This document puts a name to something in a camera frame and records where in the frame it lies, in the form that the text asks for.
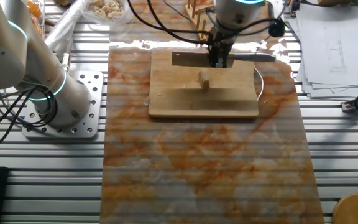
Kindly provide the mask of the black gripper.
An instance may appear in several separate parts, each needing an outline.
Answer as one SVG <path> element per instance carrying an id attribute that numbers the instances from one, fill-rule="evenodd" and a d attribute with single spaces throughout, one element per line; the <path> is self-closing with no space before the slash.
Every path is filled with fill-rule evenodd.
<path id="1" fill-rule="evenodd" d="M 230 52 L 234 45 L 234 38 L 227 37 L 227 34 L 217 30 L 211 29 L 208 36 L 208 51 L 225 50 Z M 224 52 L 215 52 L 211 54 L 211 66 L 214 68 L 227 67 L 227 54 Z"/>

